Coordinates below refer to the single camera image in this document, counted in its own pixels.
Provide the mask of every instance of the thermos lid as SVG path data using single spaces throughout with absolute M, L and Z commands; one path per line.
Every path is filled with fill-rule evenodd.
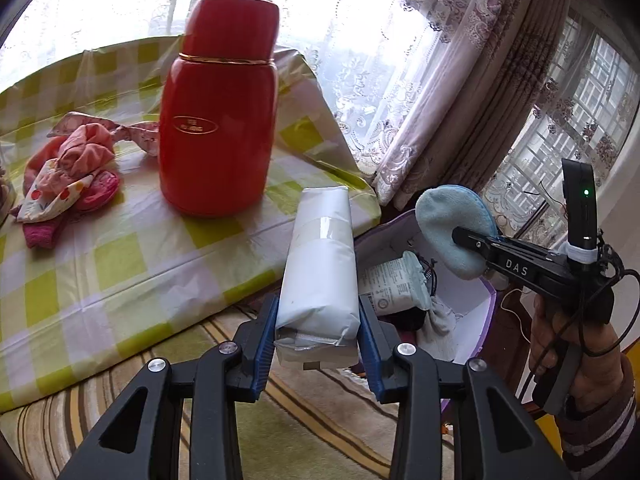
M 187 56 L 270 60 L 280 9 L 269 0 L 198 0 L 187 22 Z

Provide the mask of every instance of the red thermos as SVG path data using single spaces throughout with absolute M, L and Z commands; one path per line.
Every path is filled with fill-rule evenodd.
M 160 187 L 180 211 L 226 216 L 267 178 L 279 10 L 269 0 L 199 0 L 162 92 Z

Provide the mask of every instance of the lace curtain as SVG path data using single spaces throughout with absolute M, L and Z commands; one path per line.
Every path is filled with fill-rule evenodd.
M 0 48 L 0 90 L 84 49 L 179 34 L 196 0 L 33 0 Z M 443 52 L 465 0 L 273 0 L 354 158 L 372 175 Z
M 527 123 L 482 192 L 507 235 L 551 246 L 566 233 L 562 158 L 593 166 L 604 183 L 640 99 L 637 60 L 575 10 L 564 24 L 545 87 Z

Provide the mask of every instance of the person's hand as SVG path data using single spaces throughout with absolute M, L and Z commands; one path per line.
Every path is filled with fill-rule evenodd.
M 545 317 L 545 300 L 536 295 L 534 300 L 536 313 L 531 323 L 531 355 L 529 369 L 535 366 L 546 345 L 560 332 L 569 318 L 561 311 L 556 312 L 553 323 Z M 562 339 L 580 345 L 578 327 L 574 323 L 563 334 Z M 584 323 L 584 342 L 586 347 L 594 352 L 608 348 L 618 339 L 610 324 L 596 325 Z M 551 349 L 542 359 L 541 365 L 535 370 L 536 377 L 540 377 L 548 368 L 558 363 L 558 355 Z M 620 346 L 602 357 L 582 356 L 582 362 L 575 375 L 574 383 L 569 393 L 575 399 L 575 406 L 579 412 L 588 412 L 603 405 L 620 389 L 623 380 L 622 364 L 620 363 Z

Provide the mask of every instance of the printed label on bag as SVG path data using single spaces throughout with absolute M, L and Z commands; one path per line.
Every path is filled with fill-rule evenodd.
M 189 117 L 186 115 L 174 116 L 174 127 L 186 134 L 204 135 L 212 134 L 218 129 L 218 125 L 213 121 L 200 117 Z
M 361 273 L 358 294 L 371 300 L 376 316 L 416 306 L 409 273 L 402 258 L 370 267 Z

